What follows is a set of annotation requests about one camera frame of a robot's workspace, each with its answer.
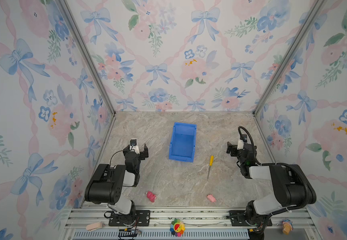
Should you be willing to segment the yellow handled screwdriver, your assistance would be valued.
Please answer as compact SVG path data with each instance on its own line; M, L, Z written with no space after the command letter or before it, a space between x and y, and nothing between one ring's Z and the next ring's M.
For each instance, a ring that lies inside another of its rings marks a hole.
M210 162L209 162L209 168L208 168L207 180L208 180L208 179L209 179L209 177L210 177L211 167L212 167L213 163L214 163L214 156L211 156L211 157L210 157Z

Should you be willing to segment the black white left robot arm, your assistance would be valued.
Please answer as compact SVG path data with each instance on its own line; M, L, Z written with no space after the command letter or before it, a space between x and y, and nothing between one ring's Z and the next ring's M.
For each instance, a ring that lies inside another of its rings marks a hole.
M148 147L138 149L135 140L121 151L124 155L124 164L111 166L99 164L84 192L84 200L97 205L106 204L110 209L108 225L136 226L142 221L137 215L132 200L121 195L123 187L136 187L140 179L140 164L148 158Z

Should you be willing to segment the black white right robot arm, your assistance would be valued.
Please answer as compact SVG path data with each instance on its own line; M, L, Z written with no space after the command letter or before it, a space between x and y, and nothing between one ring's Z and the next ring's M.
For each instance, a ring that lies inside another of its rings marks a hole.
M262 232L271 225L271 217L314 204L317 196L299 165L284 163L259 164L256 146L240 142L227 143L227 154L237 158L243 177L249 180L271 181L273 192L248 202L244 211L229 211L227 219L233 226L251 226Z

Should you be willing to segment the blue plastic bin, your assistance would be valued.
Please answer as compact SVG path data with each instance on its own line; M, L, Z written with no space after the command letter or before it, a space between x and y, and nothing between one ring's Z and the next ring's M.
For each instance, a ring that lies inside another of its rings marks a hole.
M168 158L174 161L193 163L196 151L197 125L174 123Z

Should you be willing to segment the magenta pink toy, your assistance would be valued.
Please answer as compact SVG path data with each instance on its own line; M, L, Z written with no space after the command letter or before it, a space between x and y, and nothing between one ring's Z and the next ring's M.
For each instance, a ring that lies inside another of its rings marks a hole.
M148 200L152 203L155 202L156 200L156 195L154 193L152 193L151 191L147 191L146 192L146 197L148 198Z

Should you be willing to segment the light pink toy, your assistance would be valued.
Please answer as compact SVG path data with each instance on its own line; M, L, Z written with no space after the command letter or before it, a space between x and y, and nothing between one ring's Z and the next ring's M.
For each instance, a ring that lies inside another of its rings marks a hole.
M212 194L207 195L207 199L212 203L215 203L217 201L216 198Z

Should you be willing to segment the small wooden figure toy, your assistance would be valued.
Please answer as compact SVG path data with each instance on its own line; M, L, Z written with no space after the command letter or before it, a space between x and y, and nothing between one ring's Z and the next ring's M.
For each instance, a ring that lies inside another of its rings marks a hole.
M293 222L291 220L283 220L282 221L282 227L283 227L283 234L289 235L290 232L293 230Z

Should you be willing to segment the rainbow flower toy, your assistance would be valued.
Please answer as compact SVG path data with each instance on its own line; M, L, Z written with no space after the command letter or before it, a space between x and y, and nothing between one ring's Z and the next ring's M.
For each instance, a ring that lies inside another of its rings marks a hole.
M174 219L170 224L170 233L175 237L182 237L185 230L184 222L179 219Z

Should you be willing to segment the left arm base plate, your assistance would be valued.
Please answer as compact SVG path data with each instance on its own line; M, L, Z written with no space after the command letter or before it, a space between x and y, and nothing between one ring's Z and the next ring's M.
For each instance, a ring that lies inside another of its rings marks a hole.
M149 210L135 210L128 215L111 213L108 218L110 227L148 227L150 222Z

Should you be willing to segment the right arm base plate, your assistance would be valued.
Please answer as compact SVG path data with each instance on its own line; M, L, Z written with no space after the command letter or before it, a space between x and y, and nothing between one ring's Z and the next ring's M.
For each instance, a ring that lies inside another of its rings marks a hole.
M257 215L256 213L246 213L241 210L231 210L226 216L231 221L233 227L253 227L257 228L262 226L266 216Z

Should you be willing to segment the aluminium front rail frame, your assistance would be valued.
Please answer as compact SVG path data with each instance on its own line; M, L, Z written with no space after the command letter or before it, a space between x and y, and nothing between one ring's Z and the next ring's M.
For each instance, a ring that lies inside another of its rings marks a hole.
M138 210L150 211L148 227L110 227L109 213L104 206L85 204L73 209L59 237L61 240L251 240L250 227L233 227L226 218L230 208L221 207L143 207ZM170 233L170 224L179 219L185 224L182 237ZM289 235L283 234L282 221L291 220L293 230ZM95 231L87 231L89 224L102 222L103 227ZM265 232L266 240L320 240L318 229L312 221L307 209L283 213L271 218Z

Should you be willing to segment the left aluminium corner post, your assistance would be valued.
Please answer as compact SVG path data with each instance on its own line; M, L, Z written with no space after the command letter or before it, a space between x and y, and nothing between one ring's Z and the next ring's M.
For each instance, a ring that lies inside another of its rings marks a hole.
M106 92L105 86L99 77L98 71L94 66L92 57L89 54L88 48L84 42L83 36L82 36L82 34L81 34L77 24L76 24L76 21L75 21L74 16L73 16L73 14L72 14L69 6L68 6L67 1L56 0L55 2L57 4L57 6L60 8L61 14L65 18L67 26L71 30L71 34L76 41L77 47L78 47L78 49L82 55L82 58L85 61L85 63L87 64L88 70L91 73L93 80L99 89L99 93L102 95L103 101L110 111L110 115L112 117L114 117L115 116L115 110L114 110L114 108L110 102L110 99L109 99L109 96Z

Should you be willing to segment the aluminium corner post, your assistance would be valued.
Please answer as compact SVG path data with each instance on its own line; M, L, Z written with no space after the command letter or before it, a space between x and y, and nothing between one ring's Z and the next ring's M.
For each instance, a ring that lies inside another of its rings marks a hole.
M264 108L264 105L270 96L271 92L277 85L278 80L281 78L283 73L285 72L287 66L289 65L289 62L292 60L296 52L298 51L302 41L307 36L308 31L312 27L313 23L319 16L320 12L322 11L322 7L326 3L325 0L318 0L313 1L312 7L308 11L305 21L301 26L299 27L294 40L289 45L289 48L287 49L283 60L281 61L279 68L275 71L272 79L270 80L268 86L264 90L263 95L260 97L259 103L256 105L255 109L253 110L254 117L258 116L261 112L261 110Z
M110 111L110 115L112 117L114 117L115 116L115 110L114 110L114 108L110 102L110 99L109 99L109 96L106 92L105 86L99 77L98 71L94 66L92 57L89 54L88 48L84 42L83 36L82 36L82 34L81 34L77 24L76 24L76 21L75 21L74 16L73 16L73 14L72 14L69 6L68 6L67 1L56 0L55 2L57 4L57 6L60 8L61 14L65 18L67 26L71 30L71 34L76 41L77 47L78 47L78 49L82 55L82 58L85 61L85 63L87 64L88 70L91 73L93 80L99 89L99 93L102 95L103 101Z

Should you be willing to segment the right aluminium corner post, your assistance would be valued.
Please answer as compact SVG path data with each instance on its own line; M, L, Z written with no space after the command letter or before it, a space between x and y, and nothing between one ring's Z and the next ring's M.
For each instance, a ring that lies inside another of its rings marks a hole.
M264 108L264 105L270 96L271 92L277 85L278 80L281 78L283 73L285 72L287 66L289 65L289 62L292 60L296 52L298 51L302 41L307 36L308 31L312 27L313 23L319 16L320 12L322 11L322 7L326 3L325 0L318 0L313 1L312 7L308 11L305 21L301 26L299 27L294 40L289 45L289 48L287 49L283 60L281 61L279 68L275 71L272 79L270 80L268 86L264 90L263 95L260 97L259 103L256 105L255 109L253 110L254 117L258 116L261 112L261 110Z

